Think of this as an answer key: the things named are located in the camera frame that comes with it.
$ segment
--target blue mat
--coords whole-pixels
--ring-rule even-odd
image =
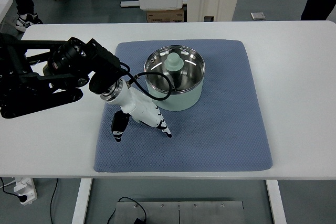
[[[136,74],[143,71],[152,52],[170,45],[191,47],[204,58],[201,98],[184,111],[160,109],[172,138],[130,119],[120,143],[110,130],[113,115],[120,107],[106,104],[95,171],[237,172],[271,168],[271,153],[244,45],[235,40],[135,41],[119,44],[115,55]],[[144,77],[140,80],[146,87]]]

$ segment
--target table surface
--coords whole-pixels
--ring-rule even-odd
[[[233,39],[243,42],[264,119],[273,167],[257,172],[97,173],[104,102],[82,88],[75,103],[0,118],[3,177],[336,179],[336,25],[332,22],[223,22],[34,25],[23,39],[91,38],[112,53],[121,42]],[[31,50],[28,56],[38,53]],[[41,71],[44,64],[35,70]]]

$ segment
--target white robotic hand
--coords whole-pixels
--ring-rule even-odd
[[[121,135],[126,129],[130,116],[136,122],[155,127],[165,132],[168,137],[172,137],[158,106],[141,91],[128,87],[123,79],[119,79],[108,92],[101,94],[100,97],[108,104],[119,105],[122,110],[114,115],[111,127],[117,142],[121,141]]]

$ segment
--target stainless steel pot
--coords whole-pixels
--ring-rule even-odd
[[[185,46],[163,47],[152,53],[144,65],[146,72],[160,72],[171,81],[173,91],[164,101],[154,101],[159,107],[180,111],[193,106],[200,98],[205,72],[201,55]],[[158,75],[146,76],[148,91],[156,97],[168,93],[168,82]]]

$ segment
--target green object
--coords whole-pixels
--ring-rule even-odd
[[[183,68],[183,60],[181,57],[175,53],[172,52],[167,56],[167,59],[164,61],[164,66],[168,71],[179,71]]]

